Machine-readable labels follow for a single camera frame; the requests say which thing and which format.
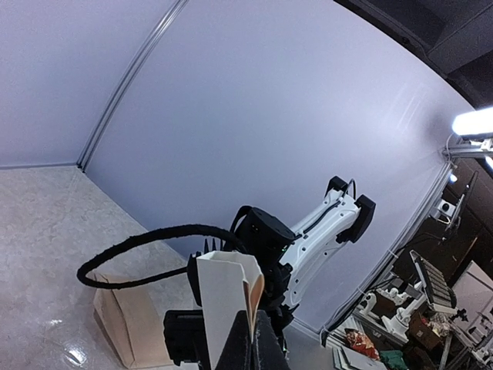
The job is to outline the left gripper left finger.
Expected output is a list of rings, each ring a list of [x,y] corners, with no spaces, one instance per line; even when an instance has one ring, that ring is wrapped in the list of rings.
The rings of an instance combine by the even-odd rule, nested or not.
[[[250,321],[246,311],[238,311],[219,359],[219,370],[248,370],[253,365]]]

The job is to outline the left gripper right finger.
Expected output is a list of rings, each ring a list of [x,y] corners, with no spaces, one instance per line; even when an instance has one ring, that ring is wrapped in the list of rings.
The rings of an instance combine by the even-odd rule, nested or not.
[[[252,353],[252,369],[290,370],[265,311],[257,312]]]

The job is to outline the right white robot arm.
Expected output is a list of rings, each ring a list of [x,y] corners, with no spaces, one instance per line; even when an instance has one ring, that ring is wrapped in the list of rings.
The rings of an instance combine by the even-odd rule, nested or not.
[[[310,283],[346,243],[361,238],[375,208],[374,201],[357,194],[355,180],[332,177],[322,204],[294,227],[259,207],[238,210],[230,232],[243,243],[241,252],[254,256],[260,266],[264,289],[259,307],[279,340]]]

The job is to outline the ornate bordered letter paper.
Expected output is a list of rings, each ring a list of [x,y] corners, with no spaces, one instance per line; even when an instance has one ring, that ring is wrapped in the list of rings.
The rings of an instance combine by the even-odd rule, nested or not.
[[[210,364],[218,369],[238,311],[247,312],[253,343],[264,276],[254,256],[237,251],[212,251],[196,262]]]

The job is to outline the brown kraft envelope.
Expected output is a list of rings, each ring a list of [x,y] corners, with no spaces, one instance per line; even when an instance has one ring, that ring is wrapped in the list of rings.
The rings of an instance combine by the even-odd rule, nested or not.
[[[164,315],[193,306],[184,277],[137,288],[98,288],[93,300],[99,326],[124,369],[173,366],[164,339]]]

